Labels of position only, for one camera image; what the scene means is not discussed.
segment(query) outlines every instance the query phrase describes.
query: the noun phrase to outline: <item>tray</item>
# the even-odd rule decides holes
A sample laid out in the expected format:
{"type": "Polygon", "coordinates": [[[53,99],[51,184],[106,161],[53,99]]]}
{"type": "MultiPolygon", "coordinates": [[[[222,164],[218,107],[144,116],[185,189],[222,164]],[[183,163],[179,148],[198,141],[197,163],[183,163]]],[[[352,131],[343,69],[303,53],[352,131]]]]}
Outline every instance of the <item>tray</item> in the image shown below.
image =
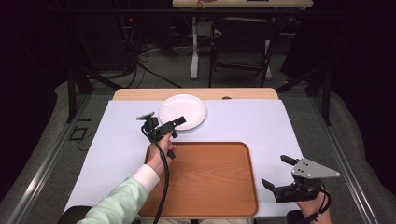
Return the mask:
{"type": "MultiPolygon", "coordinates": [[[[253,217],[258,211],[248,146],[240,142],[174,143],[162,217],[253,217]]],[[[155,217],[164,175],[139,212],[155,217]]]]}

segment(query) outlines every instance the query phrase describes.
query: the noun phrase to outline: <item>gray carpet floor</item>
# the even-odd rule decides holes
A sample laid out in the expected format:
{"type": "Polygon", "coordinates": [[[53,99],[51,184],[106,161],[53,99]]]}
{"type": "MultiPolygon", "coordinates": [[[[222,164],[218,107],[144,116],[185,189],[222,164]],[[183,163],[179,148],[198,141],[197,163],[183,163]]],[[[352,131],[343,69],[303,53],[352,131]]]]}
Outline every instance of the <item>gray carpet floor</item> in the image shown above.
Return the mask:
{"type": "MultiPolygon", "coordinates": [[[[284,39],[283,44],[276,48],[271,70],[273,79],[265,83],[265,87],[276,88],[283,85],[287,78],[280,72],[280,66],[288,50],[290,38],[284,39]]],[[[154,50],[147,57],[145,66],[151,71],[165,76],[183,88],[205,88],[207,86],[208,74],[208,51],[201,48],[198,78],[191,80],[191,55],[179,55],[174,52],[164,50],[154,50]]],[[[132,75],[117,78],[113,81],[122,87],[128,87],[132,75]]],[[[247,75],[246,79],[225,79],[219,75],[214,87],[234,87],[235,84],[252,86],[257,82],[256,77],[247,75]]],[[[46,131],[37,145],[31,159],[26,164],[21,176],[16,181],[9,194],[0,204],[0,223],[10,223],[8,220],[14,218],[16,210],[21,206],[29,185],[35,178],[37,171],[42,169],[42,164],[48,159],[48,155],[57,147],[59,155],[53,160],[53,166],[49,169],[48,176],[45,177],[45,184],[36,198],[31,199],[29,206],[23,207],[23,217],[19,217],[16,223],[56,223],[62,215],[64,206],[67,203],[70,191],[73,189],[78,178],[79,170],[84,162],[87,150],[94,133],[99,125],[100,119],[106,109],[108,100],[112,98],[113,91],[102,83],[92,81],[95,92],[86,97],[78,95],[81,104],[79,114],[75,122],[66,124],[68,115],[67,86],[64,83],[58,87],[58,103],[53,111],[51,120],[46,131]],[[75,129],[85,129],[87,131],[82,141],[70,140],[75,129]]],[[[174,88],[148,72],[138,69],[136,80],[128,88],[174,88]]],[[[342,178],[325,179],[324,183],[333,197],[331,213],[333,223],[396,223],[392,208],[396,208],[394,195],[389,194],[377,181],[374,172],[365,162],[364,146],[361,142],[360,132],[352,116],[348,113],[343,101],[332,94],[331,101],[331,122],[332,127],[324,125],[318,114],[316,98],[308,98],[300,90],[304,89],[304,84],[293,90],[279,94],[284,102],[290,116],[292,127],[296,133],[297,140],[303,154],[314,161],[326,165],[335,170],[340,170],[343,166],[350,166],[353,174],[345,174],[342,178]],[[345,154],[345,160],[340,160],[340,147],[345,154]],[[348,184],[349,176],[358,179],[358,193],[354,193],[353,184],[348,184]]],[[[284,217],[260,219],[260,223],[286,223],[284,217]]]]}

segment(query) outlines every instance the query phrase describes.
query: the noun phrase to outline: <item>background desk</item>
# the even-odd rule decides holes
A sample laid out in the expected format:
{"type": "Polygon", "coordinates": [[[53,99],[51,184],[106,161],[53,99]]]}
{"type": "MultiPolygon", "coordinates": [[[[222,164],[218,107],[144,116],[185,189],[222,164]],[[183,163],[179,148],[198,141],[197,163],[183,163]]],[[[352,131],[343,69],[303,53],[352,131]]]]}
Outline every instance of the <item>background desk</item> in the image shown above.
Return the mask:
{"type": "MultiPolygon", "coordinates": [[[[214,2],[203,2],[205,7],[312,7],[311,0],[269,0],[269,1],[248,1],[248,0],[218,0],[214,2]]],[[[173,7],[197,7],[197,0],[174,0],[173,7]]],[[[198,46],[197,46],[197,22],[196,17],[192,18],[192,62],[191,79],[198,78],[198,46]]],[[[272,77],[271,70],[268,69],[267,78],[272,77]]]]}
{"type": "Polygon", "coordinates": [[[276,203],[273,193],[261,182],[261,178],[266,178],[276,186],[289,185],[292,167],[283,163],[280,155],[302,157],[285,107],[271,89],[117,91],[114,101],[108,103],[65,209],[97,204],[143,164],[146,150],[141,148],[146,148],[149,141],[140,132],[143,121],[135,118],[156,111],[164,99],[180,93],[202,98],[207,115],[198,127],[178,132],[175,141],[245,143],[249,147],[259,203],[255,217],[285,216],[289,210],[295,209],[295,203],[276,203]],[[223,97],[233,99],[220,100],[223,97]]]}

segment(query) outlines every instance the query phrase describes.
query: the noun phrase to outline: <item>human hand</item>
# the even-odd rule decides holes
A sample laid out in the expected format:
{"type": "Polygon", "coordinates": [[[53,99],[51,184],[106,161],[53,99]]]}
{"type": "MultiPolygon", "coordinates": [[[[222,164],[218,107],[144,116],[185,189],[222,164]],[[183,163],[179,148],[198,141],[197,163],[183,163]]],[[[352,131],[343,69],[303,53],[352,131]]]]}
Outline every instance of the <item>human hand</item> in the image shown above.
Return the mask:
{"type": "MultiPolygon", "coordinates": [[[[159,142],[158,145],[161,147],[163,150],[163,154],[165,155],[166,162],[168,165],[171,164],[172,159],[167,156],[168,151],[174,150],[175,145],[172,144],[172,142],[169,140],[169,138],[172,136],[172,132],[166,134],[159,142]]],[[[150,166],[158,176],[160,176],[163,173],[164,167],[163,167],[163,160],[161,159],[161,154],[160,150],[155,146],[155,144],[151,143],[148,147],[148,158],[146,164],[150,166]]]]}
{"type": "MultiPolygon", "coordinates": [[[[301,212],[304,217],[309,217],[319,211],[322,207],[322,204],[326,204],[328,201],[328,197],[325,198],[325,194],[320,192],[316,199],[307,201],[307,202],[296,202],[300,207],[301,212]]],[[[320,217],[317,218],[317,221],[312,221],[311,223],[316,224],[331,224],[332,221],[330,219],[330,211],[327,209],[320,217]]]]}

